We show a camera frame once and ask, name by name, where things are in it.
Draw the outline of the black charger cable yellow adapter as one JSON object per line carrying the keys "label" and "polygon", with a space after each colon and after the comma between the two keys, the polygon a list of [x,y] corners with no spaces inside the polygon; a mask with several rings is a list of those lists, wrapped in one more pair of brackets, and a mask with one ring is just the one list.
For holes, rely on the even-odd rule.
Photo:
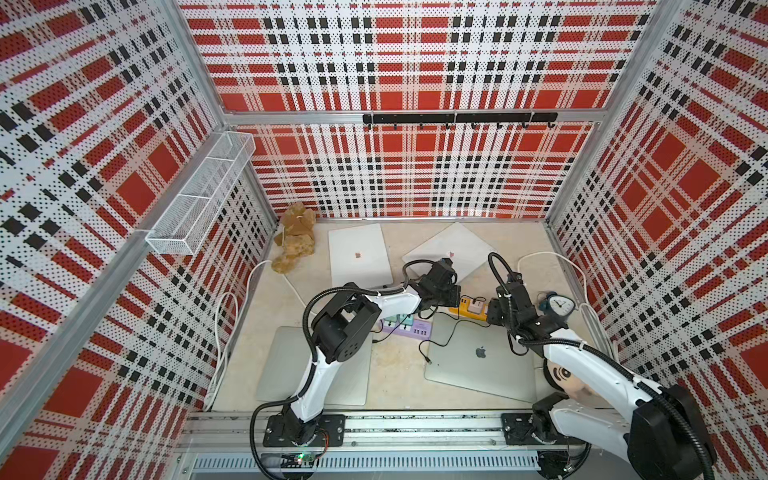
{"label": "black charger cable yellow adapter", "polygon": [[449,346],[458,329],[458,326],[461,324],[473,325],[482,329],[489,328],[489,325],[486,322],[466,318],[461,315],[451,316],[448,313],[444,313],[444,316],[453,322],[453,326],[448,337],[442,342],[433,339],[421,340],[417,346],[418,353],[422,356],[427,365],[431,365],[433,363],[432,359],[429,357],[427,351],[425,350],[425,346],[427,344],[435,346],[436,348],[445,348]]}

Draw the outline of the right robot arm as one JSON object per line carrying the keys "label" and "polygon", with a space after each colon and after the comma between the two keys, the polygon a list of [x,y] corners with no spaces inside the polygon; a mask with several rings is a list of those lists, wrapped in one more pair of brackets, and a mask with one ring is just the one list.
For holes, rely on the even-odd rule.
{"label": "right robot arm", "polygon": [[632,372],[588,345],[563,318],[539,314],[519,273],[496,279],[492,324],[606,403],[585,405],[561,385],[532,407],[539,442],[581,440],[627,461],[643,479],[714,478],[717,452],[685,388],[664,387]]}

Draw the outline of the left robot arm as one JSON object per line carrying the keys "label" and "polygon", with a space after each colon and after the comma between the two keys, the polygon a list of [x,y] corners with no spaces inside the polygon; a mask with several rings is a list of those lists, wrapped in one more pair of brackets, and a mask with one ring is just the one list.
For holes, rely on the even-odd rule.
{"label": "left robot arm", "polygon": [[359,351],[377,321],[459,305],[461,289],[451,259],[418,259],[406,265],[416,264],[430,269],[415,279],[406,276],[398,288],[375,291],[348,282],[310,300],[302,318],[309,361],[298,389],[281,410],[289,425],[306,429],[317,422],[341,364]]}

